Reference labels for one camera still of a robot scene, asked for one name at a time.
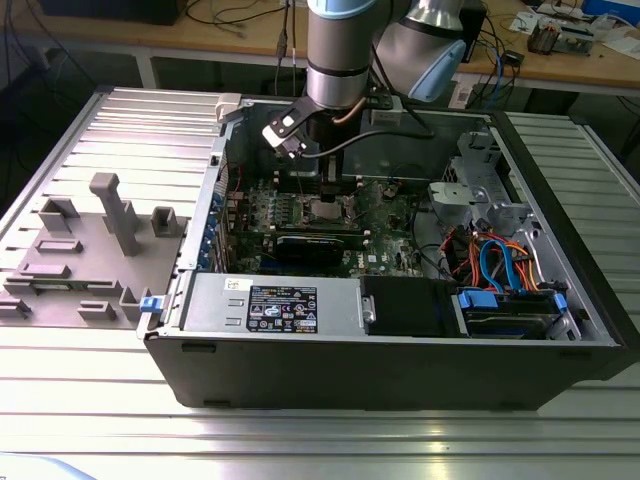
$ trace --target sticker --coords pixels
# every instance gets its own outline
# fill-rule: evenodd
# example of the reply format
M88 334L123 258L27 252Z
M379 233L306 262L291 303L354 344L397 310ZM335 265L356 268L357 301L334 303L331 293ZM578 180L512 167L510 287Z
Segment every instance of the sticker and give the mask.
M253 285L250 278L227 278L224 281L225 290L234 290L236 292L248 292Z
M318 294L315 287L252 285L249 290L247 330L318 333Z

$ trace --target blue cable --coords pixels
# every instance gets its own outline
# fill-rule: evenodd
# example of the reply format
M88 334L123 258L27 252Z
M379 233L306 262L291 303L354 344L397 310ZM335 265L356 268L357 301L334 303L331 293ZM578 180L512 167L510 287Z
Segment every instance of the blue cable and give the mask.
M507 278L509 279L509 285L512 290L518 293L522 293L522 285L520 284L520 279L513 271L513 261L511 260L511 252L507 248L507 246L498 240L489 240L484 244L482 250L480 251L480 271L482 272L482 276L487 279L487 281L493 285L498 293L504 293L504 289L502 285L496 282L491 275L489 275L489 270L487 268L487 255L489 254L489 248L492 245L498 245L502 250L502 254L504 255L504 269L507 272Z
M498 50L496 49L496 47L484 42L478 42L478 43L491 49L493 54L496 56L496 68L498 69L498 81L496 82L496 88L491 94L491 96L489 97L489 101L487 102L487 104L484 106L484 109L483 109L483 110L487 110L493 104L493 102L495 102L498 96L498 93L500 92L500 88L502 88L502 85L500 84L500 82L502 81L502 60L500 59L500 54L498 53Z

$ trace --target motherboard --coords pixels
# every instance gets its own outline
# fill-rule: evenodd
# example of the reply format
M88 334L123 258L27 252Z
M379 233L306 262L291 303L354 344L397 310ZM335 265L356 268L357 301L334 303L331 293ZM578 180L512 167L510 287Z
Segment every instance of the motherboard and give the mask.
M401 182L363 179L335 202L257 181L230 195L230 270L358 278L422 276L411 236L419 195Z

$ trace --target wooden desk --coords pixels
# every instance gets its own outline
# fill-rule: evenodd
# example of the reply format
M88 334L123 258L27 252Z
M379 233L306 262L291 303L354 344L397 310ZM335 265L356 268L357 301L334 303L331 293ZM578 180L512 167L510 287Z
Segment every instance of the wooden desk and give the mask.
M4 12L5 0L0 0ZM73 17L49 17L41 13L37 0L30 0L49 31L69 49L121 53L136 58L143 86L157 88L151 59L182 58L217 62L275 65L275 50L282 29L283 12L271 13L246 22L239 38L212 25L204 25L183 15L173 26L148 25L115 20ZM247 5L248 0L215 0L215 9ZM275 0L261 0L246 10L223 13L223 20L235 20L279 7ZM211 21L209 0L202 0L192 16ZM292 42L292 17L289 15L289 45ZM24 0L14 0L13 23L23 44L55 47L33 19ZM298 64L306 67L308 9L296 9ZM283 65L291 66L291 49Z
M590 56L555 53L537 55L527 50L525 34L512 32L509 26L513 16L526 10L519 0L486 0L490 18L506 48L525 56L517 86L548 90L567 90L583 93L640 96L640 61L622 55L598 43ZM491 31L488 22L485 30ZM472 61L459 67L455 80L458 87L451 106L464 108L473 86L482 75L493 70L486 49L477 46Z
M30 0L39 12L36 0ZM238 0L216 0L216 9L249 3ZM507 48L525 55L518 86L568 90L585 93L640 96L640 61L633 60L602 45L596 45L590 57L554 54L551 56L529 53L527 36L511 32L508 15L525 10L519 0L487 0L491 17L499 37ZM275 0L262 0L255 6L223 14L233 20L261 13L278 6ZM202 0L192 9L192 15L203 20L211 19L208 0ZM306 8L298 8L297 57L298 65L306 66L307 46ZM291 15L289 16L291 32ZM51 47L46 37L24 5L24 0L14 1L14 25L21 41L41 47ZM133 55L138 63L145 88L156 88L157 79L151 59L154 57L186 58L205 61L275 65L274 56L278 35L282 28L282 12L265 15L248 21L243 32L246 38L223 32L211 25L204 25L183 16L170 27L146 25L110 20L91 20L67 17L41 17L43 23L66 47ZM283 62L291 65L289 56ZM454 80L458 82L451 105L463 108L464 99L482 76L490 74L493 64L485 48L478 47L472 62L458 69Z

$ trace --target workbench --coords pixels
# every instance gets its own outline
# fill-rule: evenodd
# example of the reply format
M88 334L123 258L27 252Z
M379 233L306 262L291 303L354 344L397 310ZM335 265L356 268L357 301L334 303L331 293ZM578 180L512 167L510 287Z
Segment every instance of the workbench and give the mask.
M28 9L24 0L15 0L13 23L25 45L38 48L55 47ZM234 0L216 0L216 10L238 6ZM589 57L554 54L535 55L527 51L524 34L508 30L512 16L526 9L519 0L488 0L490 16L499 37L508 49L525 55L516 86L548 90L595 93L604 95L640 96L640 61L598 44ZM223 14L233 20L276 8L275 1L263 0L255 6ZM210 6L202 1L191 11L196 18L211 20ZM308 10L296 9L297 65L306 66ZM70 50L119 53L135 57L142 85L157 88L158 79L153 58L180 58L211 62L231 62L275 65L275 47L282 28L282 13L276 12L246 22L246 38L238 38L211 25L197 23L185 16L173 26L155 26L131 22L41 16L51 33ZM450 107L464 108L474 85L486 81L494 69L484 47L478 46L470 63L460 65L454 80L457 88ZM43 56L36 61L45 63ZM291 66L291 49L283 62Z
M103 211L88 189L98 171L118 174L122 200L139 214L162 204L193 216L219 133L218 99L136 89L93 95L0 219L0 285L42 228L35 212L48 197L64 195L81 213ZM640 325L637 184L588 127L568 117L511 119ZM594 205L616 209L603 220ZM538 412L190 409L133 330L25 325L0 328L0 392L0 451L54 456L101 480L600 480L611 472L636 478L640 468L637 364L606 383L580 383Z

